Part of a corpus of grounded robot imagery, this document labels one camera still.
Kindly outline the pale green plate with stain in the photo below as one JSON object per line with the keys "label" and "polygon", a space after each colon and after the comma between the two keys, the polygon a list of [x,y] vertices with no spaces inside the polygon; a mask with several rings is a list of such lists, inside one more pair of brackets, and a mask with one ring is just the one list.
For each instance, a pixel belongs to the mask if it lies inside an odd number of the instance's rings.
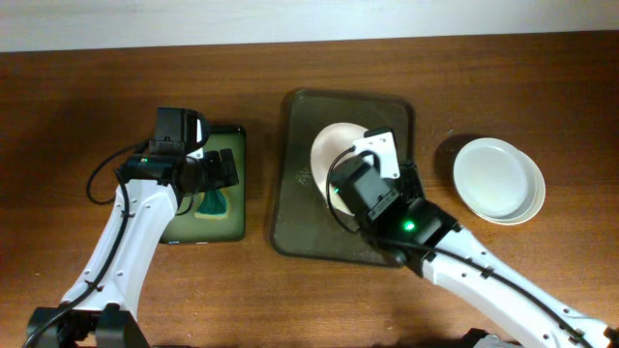
{"label": "pale green plate with stain", "polygon": [[538,183],[530,159],[510,143],[478,138],[457,153],[453,167],[457,194],[476,215],[512,222],[534,206]]}

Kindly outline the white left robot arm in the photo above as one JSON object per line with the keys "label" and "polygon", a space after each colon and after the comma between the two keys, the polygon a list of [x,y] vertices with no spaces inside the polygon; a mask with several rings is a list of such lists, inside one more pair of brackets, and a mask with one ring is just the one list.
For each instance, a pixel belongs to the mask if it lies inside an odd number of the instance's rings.
{"label": "white left robot arm", "polygon": [[88,335],[99,347],[147,346],[137,308],[165,228],[186,195],[239,182],[229,148],[199,159],[184,151],[133,153],[114,174],[113,208],[93,254],[58,306],[35,309],[25,346],[75,347]]}

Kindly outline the green and yellow sponge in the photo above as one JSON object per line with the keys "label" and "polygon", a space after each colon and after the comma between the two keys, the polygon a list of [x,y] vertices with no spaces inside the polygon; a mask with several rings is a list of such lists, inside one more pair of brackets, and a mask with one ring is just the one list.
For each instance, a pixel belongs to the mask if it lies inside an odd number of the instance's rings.
{"label": "green and yellow sponge", "polygon": [[196,218],[223,219],[229,213],[229,198],[223,189],[206,191],[200,194],[200,204],[193,213]]}

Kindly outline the white plate with stain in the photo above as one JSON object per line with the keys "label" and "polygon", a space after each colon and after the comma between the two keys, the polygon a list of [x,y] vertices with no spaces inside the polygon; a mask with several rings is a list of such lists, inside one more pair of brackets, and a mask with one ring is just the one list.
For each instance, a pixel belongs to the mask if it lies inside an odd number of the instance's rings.
{"label": "white plate with stain", "polygon": [[479,214],[480,218],[499,225],[517,225],[533,218],[543,207],[545,202],[545,179],[541,169],[526,154],[521,152],[526,166],[532,171],[533,184],[528,189],[526,198],[520,207],[510,215],[504,217],[490,217]]}

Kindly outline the pink plate with stain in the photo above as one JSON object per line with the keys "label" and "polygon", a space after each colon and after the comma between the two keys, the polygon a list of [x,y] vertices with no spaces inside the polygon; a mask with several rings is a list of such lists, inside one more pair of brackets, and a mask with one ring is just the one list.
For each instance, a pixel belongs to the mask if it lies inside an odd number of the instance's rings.
{"label": "pink plate with stain", "polygon": [[367,128],[351,123],[335,123],[324,128],[313,140],[310,149],[310,171],[315,185],[327,204],[327,172],[334,159],[353,146],[353,141],[363,138]]}

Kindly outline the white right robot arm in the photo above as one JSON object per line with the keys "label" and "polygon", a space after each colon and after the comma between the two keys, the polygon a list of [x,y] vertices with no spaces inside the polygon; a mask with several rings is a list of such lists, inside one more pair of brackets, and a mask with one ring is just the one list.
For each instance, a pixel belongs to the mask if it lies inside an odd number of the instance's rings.
{"label": "white right robot arm", "polygon": [[374,167],[369,176],[381,215],[367,240],[396,263],[474,306],[523,347],[617,346],[617,329],[553,298],[438,206],[402,199]]}

